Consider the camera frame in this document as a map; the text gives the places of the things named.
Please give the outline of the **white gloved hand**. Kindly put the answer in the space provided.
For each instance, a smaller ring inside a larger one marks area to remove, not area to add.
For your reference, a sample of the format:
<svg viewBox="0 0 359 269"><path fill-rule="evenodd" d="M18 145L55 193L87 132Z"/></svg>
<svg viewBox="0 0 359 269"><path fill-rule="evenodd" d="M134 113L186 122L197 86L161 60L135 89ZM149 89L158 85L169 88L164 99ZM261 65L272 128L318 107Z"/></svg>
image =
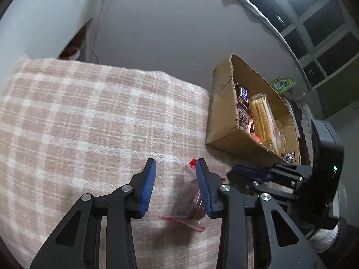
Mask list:
<svg viewBox="0 0 359 269"><path fill-rule="evenodd" d="M305 237L313 247L313 249L321 254L327 251L337 240L340 229L340 222L337 223L334 229L327 230L322 228L314 228L309 231Z"/></svg>

